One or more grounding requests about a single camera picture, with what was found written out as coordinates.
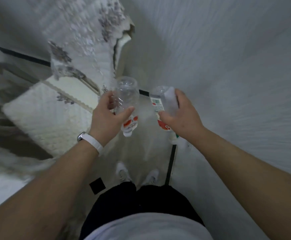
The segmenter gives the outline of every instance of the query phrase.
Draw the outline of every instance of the white t-shirt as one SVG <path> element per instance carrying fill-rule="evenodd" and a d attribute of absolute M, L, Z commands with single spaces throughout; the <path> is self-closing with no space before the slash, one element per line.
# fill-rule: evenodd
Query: white t-shirt
<path fill-rule="evenodd" d="M 109 222 L 85 240 L 213 240 L 208 230 L 191 219 L 161 213 L 140 213 Z"/>

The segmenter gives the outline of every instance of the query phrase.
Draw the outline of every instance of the white wristband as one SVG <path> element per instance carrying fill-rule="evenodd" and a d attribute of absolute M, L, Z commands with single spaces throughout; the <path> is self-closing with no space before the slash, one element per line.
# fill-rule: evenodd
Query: white wristband
<path fill-rule="evenodd" d="M 101 152 L 103 150 L 103 146 L 96 139 L 94 139 L 92 136 L 90 136 L 89 134 L 87 134 L 85 132 L 82 132 L 78 136 L 78 141 L 81 141 L 82 139 L 86 140 L 88 143 L 93 145 L 95 147 L 95 149 L 99 152 L 99 155 L 101 154 Z"/>

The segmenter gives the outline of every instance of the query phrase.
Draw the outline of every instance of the bottle cap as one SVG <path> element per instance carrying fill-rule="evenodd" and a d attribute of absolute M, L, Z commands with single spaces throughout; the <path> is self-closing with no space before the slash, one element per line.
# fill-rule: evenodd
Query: bottle cap
<path fill-rule="evenodd" d="M 125 137 L 130 137 L 130 136 L 132 136 L 132 131 L 130 131 L 130 132 L 124 132 L 123 135 Z"/>

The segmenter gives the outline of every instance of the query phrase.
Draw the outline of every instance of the person's left hand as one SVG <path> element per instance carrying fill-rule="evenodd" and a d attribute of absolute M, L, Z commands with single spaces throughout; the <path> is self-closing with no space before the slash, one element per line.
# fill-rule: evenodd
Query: person's left hand
<path fill-rule="evenodd" d="M 89 135 L 94 137 L 103 147 L 108 144 L 120 131 L 121 125 L 128 120 L 134 107 L 129 107 L 122 113 L 114 115 L 110 109 L 114 108 L 113 92 L 104 93 L 98 106 L 93 110 Z"/>

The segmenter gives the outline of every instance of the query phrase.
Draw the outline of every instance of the white sneaker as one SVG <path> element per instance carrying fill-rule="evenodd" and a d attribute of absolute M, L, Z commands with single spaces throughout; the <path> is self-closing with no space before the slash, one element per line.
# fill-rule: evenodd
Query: white sneaker
<path fill-rule="evenodd" d="M 154 185 L 158 181 L 159 170 L 153 169 L 148 176 L 145 178 L 141 186 Z"/>
<path fill-rule="evenodd" d="M 117 169 L 115 171 L 115 174 L 120 178 L 122 182 L 130 182 L 132 181 L 129 172 L 123 162 L 118 162 Z"/>

